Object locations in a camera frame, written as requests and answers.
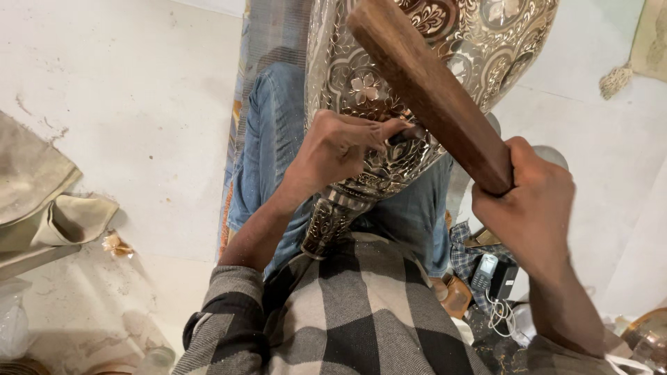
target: wooden mallet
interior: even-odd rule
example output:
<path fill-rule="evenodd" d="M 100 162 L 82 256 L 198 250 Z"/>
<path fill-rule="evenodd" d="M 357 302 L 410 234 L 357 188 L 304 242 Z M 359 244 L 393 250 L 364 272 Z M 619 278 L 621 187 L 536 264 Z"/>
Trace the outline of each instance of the wooden mallet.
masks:
<path fill-rule="evenodd" d="M 394 0 L 360 0 L 347 25 L 380 75 L 482 189 L 514 186 L 510 149 Z"/>

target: white floor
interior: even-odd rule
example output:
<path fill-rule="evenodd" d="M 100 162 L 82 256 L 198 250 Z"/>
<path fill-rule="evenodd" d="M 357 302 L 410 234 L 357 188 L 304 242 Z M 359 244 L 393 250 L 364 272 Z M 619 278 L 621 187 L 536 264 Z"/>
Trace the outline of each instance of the white floor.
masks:
<path fill-rule="evenodd" d="M 0 110 L 79 166 L 75 192 L 120 204 L 110 226 L 138 253 L 97 242 L 21 276 L 30 354 L 56 374 L 183 351 L 217 248 L 241 24 L 166 0 L 0 1 Z"/>
<path fill-rule="evenodd" d="M 562 0 L 494 110 L 504 137 L 568 159 L 575 266 L 601 311 L 631 316 L 667 304 L 667 84 L 635 77 L 608 102 L 597 86 L 627 60 L 642 3 Z M 111 226 L 138 253 L 96 242 L 21 276 L 31 354 L 56 374 L 155 343 L 182 352 L 213 266 L 240 29 L 166 0 L 0 0 L 0 110 L 79 166 L 75 191 L 120 203 Z"/>

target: checkered sweater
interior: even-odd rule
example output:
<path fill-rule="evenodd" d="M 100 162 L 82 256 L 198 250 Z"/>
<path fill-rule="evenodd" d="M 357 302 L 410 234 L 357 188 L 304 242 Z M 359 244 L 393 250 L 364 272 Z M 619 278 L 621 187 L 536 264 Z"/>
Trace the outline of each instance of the checkered sweater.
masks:
<path fill-rule="evenodd" d="M 298 255 L 266 284 L 250 268 L 216 267 L 173 374 L 489 374 L 414 255 L 370 239 L 321 262 Z M 604 373 L 537 341 L 541 374 Z"/>

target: leg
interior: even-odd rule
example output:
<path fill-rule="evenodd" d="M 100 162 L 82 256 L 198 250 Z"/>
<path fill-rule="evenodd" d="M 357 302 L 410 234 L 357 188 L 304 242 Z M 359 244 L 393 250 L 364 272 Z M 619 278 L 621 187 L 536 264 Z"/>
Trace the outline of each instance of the leg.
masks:
<path fill-rule="evenodd" d="M 245 147 L 232 177 L 227 222 L 234 231 L 274 193 L 301 147 L 303 83 L 303 70 L 286 63 L 274 63 L 257 76 L 248 97 Z M 299 252 L 312 206 L 308 200 L 294 213 L 264 278 Z"/>
<path fill-rule="evenodd" d="M 353 230 L 368 231 L 413 249 L 431 277 L 442 277 L 450 260 L 445 200 L 452 157 L 446 154 L 395 196 L 360 216 Z"/>

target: engraved pattern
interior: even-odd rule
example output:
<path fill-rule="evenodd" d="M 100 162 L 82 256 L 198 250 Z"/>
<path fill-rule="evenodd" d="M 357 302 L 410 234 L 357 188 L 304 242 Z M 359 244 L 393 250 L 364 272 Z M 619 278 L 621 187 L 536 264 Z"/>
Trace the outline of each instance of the engraved pattern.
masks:
<path fill-rule="evenodd" d="M 318 109 L 419 124 L 381 78 L 370 56 L 347 30 L 357 0 L 313 0 L 309 27 L 305 108 L 307 131 Z M 540 54 L 558 0 L 394 0 L 484 113 L 514 86 Z M 302 249 L 322 257 L 349 224 L 380 199 L 400 192 L 444 155 L 428 133 L 387 146 L 387 156 L 366 153 L 364 172 L 327 188 Z"/>

